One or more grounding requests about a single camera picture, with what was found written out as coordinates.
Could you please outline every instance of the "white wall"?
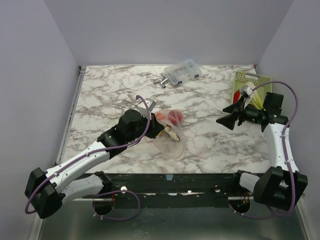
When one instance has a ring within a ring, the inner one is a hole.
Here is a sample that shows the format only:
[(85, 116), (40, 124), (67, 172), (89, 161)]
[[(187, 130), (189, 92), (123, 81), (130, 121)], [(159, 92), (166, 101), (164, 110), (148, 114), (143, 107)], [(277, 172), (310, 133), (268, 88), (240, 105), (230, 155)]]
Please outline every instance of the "white wall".
[[(320, 226), (319, 67), (320, 1), (295, 0), (263, 54), (257, 71), (290, 84), (299, 97), (299, 110), (290, 127), (290, 143), (300, 172), (308, 176), (307, 206), (317, 227)], [(283, 112), (292, 114), (295, 103), (290, 92), (283, 87), (274, 88), (285, 94)]]
[(79, 69), (43, 0), (0, 1), (0, 239), (27, 239), (30, 172), (56, 160)]
[(256, 64), (293, 0), (45, 0), (80, 65)]

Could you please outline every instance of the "transparent plastic bag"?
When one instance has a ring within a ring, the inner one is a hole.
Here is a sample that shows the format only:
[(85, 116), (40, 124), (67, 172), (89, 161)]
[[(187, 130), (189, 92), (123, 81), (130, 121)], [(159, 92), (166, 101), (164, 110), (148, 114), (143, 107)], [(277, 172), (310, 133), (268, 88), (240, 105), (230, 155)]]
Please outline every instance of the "transparent plastic bag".
[(155, 113), (156, 120), (164, 130), (152, 141), (162, 154), (177, 159), (186, 147), (186, 136), (183, 133), (183, 111), (177, 109), (160, 110)]

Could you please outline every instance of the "marble table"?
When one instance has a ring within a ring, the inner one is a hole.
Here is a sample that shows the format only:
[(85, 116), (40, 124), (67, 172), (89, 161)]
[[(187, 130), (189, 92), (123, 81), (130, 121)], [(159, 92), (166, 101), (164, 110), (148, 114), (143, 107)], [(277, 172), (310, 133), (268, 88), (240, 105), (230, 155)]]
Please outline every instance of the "marble table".
[(63, 155), (66, 161), (118, 123), (128, 109), (136, 109), (135, 95), (156, 101), (153, 112), (183, 109), (187, 137), (178, 159), (164, 156), (144, 137), (122, 154), (89, 172), (106, 173), (262, 173), (269, 166), (267, 143), (259, 125), (244, 123), (231, 131), (216, 119), (230, 104), (236, 71), (255, 73), (253, 65), (204, 65), (202, 76), (178, 87), (162, 89), (152, 80), (161, 78), (166, 65), (88, 66)]

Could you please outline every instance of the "green basket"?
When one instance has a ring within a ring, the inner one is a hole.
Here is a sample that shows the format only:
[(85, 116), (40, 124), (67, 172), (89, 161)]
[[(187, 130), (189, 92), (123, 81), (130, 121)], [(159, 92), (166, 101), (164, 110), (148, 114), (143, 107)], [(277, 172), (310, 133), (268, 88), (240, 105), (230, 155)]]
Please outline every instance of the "green basket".
[[(241, 90), (247, 82), (252, 82), (255, 86), (258, 86), (271, 81), (272, 78), (269, 76), (262, 76), (245, 71), (236, 71), (232, 84), (231, 103), (233, 103), (235, 92)], [(264, 85), (256, 91), (263, 102), (265, 100), (266, 93), (272, 93), (272, 84)]]

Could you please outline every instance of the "gray floor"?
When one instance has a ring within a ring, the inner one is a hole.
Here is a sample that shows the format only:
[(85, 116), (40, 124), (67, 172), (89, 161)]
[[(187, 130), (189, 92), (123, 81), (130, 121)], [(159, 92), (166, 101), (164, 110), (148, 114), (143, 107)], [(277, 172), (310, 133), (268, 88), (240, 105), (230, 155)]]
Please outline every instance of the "gray floor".
[[(126, 217), (135, 210), (115, 209)], [(266, 216), (265, 206), (253, 204), (251, 215)], [(251, 220), (228, 208), (143, 209), (129, 221), (93, 217), (90, 201), (73, 201), (45, 219), (41, 240), (306, 240), (296, 210), (287, 218)]]

